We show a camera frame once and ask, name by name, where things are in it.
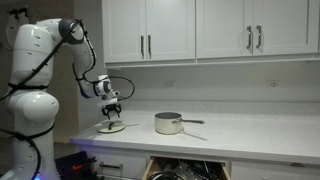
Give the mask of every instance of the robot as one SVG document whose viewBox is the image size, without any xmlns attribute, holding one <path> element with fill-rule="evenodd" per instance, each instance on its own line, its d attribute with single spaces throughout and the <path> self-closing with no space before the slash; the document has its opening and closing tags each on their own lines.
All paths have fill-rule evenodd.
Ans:
<svg viewBox="0 0 320 180">
<path fill-rule="evenodd" d="M 107 75 L 92 82 L 85 77 L 94 67 L 95 52 L 81 21 L 49 19 L 21 26 L 15 40 L 9 90 L 3 97 L 7 110 L 14 115 L 15 132 L 6 132 L 15 137 L 14 167 L 0 180 L 60 179 L 52 136 L 59 102 L 46 90 L 52 77 L 53 55 L 62 44 L 74 56 L 73 71 L 82 96 L 99 96 L 107 106 L 119 106 L 119 92 L 113 91 Z"/>
</svg>

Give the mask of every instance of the upper cabinet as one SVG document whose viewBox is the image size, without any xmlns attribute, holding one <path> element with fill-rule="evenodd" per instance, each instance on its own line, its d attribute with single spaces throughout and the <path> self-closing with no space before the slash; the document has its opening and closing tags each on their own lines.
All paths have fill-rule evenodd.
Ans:
<svg viewBox="0 0 320 180">
<path fill-rule="evenodd" d="M 195 59 L 195 0 L 104 0 L 106 63 Z"/>
<path fill-rule="evenodd" d="M 197 0 L 197 58 L 318 52 L 319 0 Z"/>
</svg>

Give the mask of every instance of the stainless steel pot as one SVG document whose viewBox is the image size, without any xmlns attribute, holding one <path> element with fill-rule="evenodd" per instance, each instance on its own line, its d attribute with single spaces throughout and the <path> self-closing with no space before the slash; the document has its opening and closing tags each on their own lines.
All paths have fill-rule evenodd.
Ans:
<svg viewBox="0 0 320 180">
<path fill-rule="evenodd" d="M 184 120 L 182 115 L 175 112 L 162 112 L 155 115 L 155 129 L 161 134 L 176 134 L 182 130 L 181 122 L 200 123 L 202 120 Z"/>
</svg>

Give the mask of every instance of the electrical outlet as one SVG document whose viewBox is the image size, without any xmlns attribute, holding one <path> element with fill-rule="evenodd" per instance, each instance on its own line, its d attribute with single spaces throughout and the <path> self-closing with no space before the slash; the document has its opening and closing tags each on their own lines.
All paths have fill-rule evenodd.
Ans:
<svg viewBox="0 0 320 180">
<path fill-rule="evenodd" d="M 277 88 L 280 85 L 280 80 L 267 80 L 267 88 Z"/>
<path fill-rule="evenodd" d="M 174 87 L 176 87 L 176 81 L 164 81 L 163 87 L 164 88 L 174 88 Z"/>
</svg>

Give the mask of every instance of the kitchen counter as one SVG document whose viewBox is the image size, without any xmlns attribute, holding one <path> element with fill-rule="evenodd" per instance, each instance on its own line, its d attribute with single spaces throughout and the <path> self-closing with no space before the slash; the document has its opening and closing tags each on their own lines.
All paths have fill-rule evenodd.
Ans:
<svg viewBox="0 0 320 180">
<path fill-rule="evenodd" d="M 119 119 L 128 125 L 123 131 L 100 134 L 97 128 L 105 124 L 102 122 L 71 137 L 70 142 L 80 146 L 320 165 L 317 103 L 179 103 L 130 102 Z M 168 109 L 181 113 L 184 119 L 204 120 L 205 124 L 183 123 L 185 132 L 193 136 L 159 134 L 154 129 L 154 114 Z"/>
</svg>

